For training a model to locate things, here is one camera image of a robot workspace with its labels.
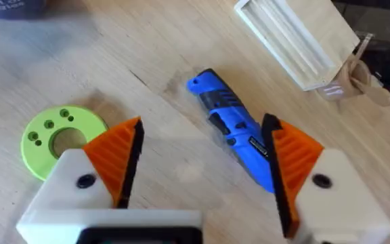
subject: wooden surface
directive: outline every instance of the wooden surface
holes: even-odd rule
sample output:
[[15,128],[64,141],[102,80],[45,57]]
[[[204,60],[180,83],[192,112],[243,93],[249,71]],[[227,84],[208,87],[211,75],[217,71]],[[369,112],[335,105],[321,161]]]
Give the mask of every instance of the wooden surface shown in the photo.
[[344,150],[390,217],[390,107],[364,96],[338,106],[302,92],[234,13],[234,0],[52,2],[43,20],[0,20],[0,243],[23,243],[14,225],[41,184],[20,159],[20,136],[57,104],[86,106],[109,125],[142,116],[131,208],[201,209],[206,243],[285,243],[274,196],[248,177],[186,91],[208,67],[256,120],[273,113]]

